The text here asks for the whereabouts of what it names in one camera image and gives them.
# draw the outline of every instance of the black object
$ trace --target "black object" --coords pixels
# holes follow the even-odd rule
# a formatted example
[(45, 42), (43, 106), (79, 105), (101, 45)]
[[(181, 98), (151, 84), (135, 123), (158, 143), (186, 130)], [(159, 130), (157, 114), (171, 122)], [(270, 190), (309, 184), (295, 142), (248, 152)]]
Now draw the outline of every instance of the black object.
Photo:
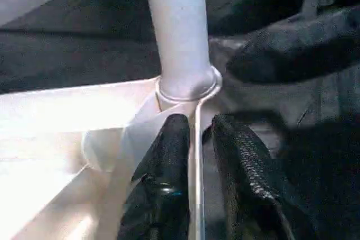
[(187, 239), (189, 143), (187, 118), (169, 116), (134, 173), (118, 240)]
[(318, 239), (311, 209), (255, 133), (231, 115), (216, 116), (212, 133), (227, 239)]
[(212, 34), (245, 34), (298, 13), (304, 0), (239, 0), (228, 6), (218, 21), (209, 23)]
[(360, 6), (313, 20), (279, 22), (254, 35), (227, 69), (241, 81), (290, 83), (340, 71), (360, 60)]

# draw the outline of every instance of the black mesh material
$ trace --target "black mesh material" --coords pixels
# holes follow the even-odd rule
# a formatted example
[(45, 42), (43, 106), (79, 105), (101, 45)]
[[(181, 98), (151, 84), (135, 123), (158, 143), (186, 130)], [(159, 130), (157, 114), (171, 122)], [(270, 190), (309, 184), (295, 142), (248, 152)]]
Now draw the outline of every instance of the black mesh material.
[(227, 239), (318, 239), (311, 209), (263, 142), (231, 115), (212, 124)]
[(187, 239), (189, 143), (187, 118), (169, 116), (134, 173), (118, 240)]

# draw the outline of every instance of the white metal tube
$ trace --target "white metal tube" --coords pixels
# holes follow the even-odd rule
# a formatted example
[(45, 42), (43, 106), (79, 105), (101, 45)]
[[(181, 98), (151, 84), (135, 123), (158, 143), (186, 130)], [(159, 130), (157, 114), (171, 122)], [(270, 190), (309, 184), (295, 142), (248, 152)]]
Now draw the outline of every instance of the white metal tube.
[(209, 62), (205, 0), (149, 0), (162, 73), (160, 93), (187, 101), (215, 84)]

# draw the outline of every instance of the vertical white pipe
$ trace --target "vertical white pipe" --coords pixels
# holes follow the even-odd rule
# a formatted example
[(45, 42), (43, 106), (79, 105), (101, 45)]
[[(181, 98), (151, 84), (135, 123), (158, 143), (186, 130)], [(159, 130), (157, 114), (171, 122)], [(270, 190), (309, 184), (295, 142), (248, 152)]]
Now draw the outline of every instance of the vertical white pipe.
[(199, 99), (215, 84), (209, 62), (205, 0), (149, 0), (162, 73), (160, 93)]

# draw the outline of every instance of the black fabric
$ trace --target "black fabric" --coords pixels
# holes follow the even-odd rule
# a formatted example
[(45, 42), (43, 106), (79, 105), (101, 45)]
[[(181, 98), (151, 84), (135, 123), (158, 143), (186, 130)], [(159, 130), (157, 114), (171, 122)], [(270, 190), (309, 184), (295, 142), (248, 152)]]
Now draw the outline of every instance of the black fabric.
[(226, 239), (360, 239), (359, 123), (289, 130), (275, 158), (237, 114), (211, 129)]
[(231, 115), (212, 124), (227, 239), (317, 239), (311, 209), (251, 129)]
[(187, 239), (189, 146), (187, 118), (170, 115), (134, 173), (118, 240)]
[(313, 20), (271, 25), (248, 40), (228, 63), (241, 81), (289, 83), (324, 76), (360, 60), (360, 6)]
[[(265, 143), (269, 154), (276, 157), (279, 152), (279, 140), (284, 130), (281, 118), (265, 111), (241, 112), (236, 119), (248, 126)], [(224, 196), (221, 188), (221, 176), (214, 150), (214, 137), (211, 128), (202, 136), (202, 156), (204, 159), (204, 205), (205, 205), (205, 235), (206, 240), (226, 240), (226, 212)]]
[(300, 12), (304, 0), (239, 0), (209, 23), (211, 34), (246, 34)]
[(321, 239), (360, 239), (358, 119), (291, 130), (278, 159), (311, 206)]

